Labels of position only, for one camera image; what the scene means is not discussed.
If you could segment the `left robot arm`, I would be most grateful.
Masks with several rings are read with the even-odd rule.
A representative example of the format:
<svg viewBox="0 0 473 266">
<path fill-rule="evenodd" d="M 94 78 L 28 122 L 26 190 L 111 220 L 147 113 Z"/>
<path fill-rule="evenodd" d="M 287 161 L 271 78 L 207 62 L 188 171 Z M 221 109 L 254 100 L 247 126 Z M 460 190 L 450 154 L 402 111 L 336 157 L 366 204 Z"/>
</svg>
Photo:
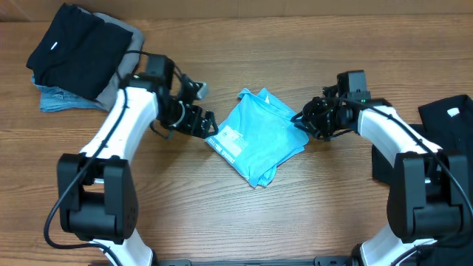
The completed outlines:
<svg viewBox="0 0 473 266">
<path fill-rule="evenodd" d="M 150 54 L 145 72 L 118 77 L 112 110 L 94 138 L 57 164 L 58 200 L 44 225 L 55 249 L 98 248 L 111 265 L 158 265 L 137 232 L 138 199 L 131 163 L 154 122 L 170 133 L 206 139 L 219 131 L 214 113 L 194 105 L 208 86 L 165 55 Z"/>
</svg>

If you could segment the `light blue printed t-shirt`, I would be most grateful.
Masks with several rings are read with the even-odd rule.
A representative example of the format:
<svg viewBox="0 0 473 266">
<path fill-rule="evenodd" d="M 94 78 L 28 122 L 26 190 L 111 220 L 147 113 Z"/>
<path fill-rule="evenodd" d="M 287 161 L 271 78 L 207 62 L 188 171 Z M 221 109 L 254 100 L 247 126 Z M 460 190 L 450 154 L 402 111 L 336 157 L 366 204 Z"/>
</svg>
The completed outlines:
<svg viewBox="0 0 473 266">
<path fill-rule="evenodd" d="M 277 167 L 304 151 L 309 137 L 290 121 L 296 113 L 266 88 L 244 88 L 239 103 L 206 143 L 253 188 L 268 186 Z"/>
</svg>

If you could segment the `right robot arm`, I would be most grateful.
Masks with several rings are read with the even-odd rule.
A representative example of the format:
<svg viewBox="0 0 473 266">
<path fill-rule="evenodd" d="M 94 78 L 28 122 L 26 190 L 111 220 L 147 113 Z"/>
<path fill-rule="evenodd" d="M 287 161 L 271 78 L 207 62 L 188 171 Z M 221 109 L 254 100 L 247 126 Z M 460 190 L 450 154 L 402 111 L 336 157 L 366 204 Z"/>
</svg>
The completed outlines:
<svg viewBox="0 0 473 266">
<path fill-rule="evenodd" d="M 291 119 L 317 140 L 355 132 L 392 167 L 388 224 L 348 257 L 322 257 L 316 265 L 402 265 L 424 250 L 461 249 L 472 243 L 467 159 L 441 148 L 405 123 L 383 98 L 372 98 L 364 71 L 337 76 Z"/>
</svg>

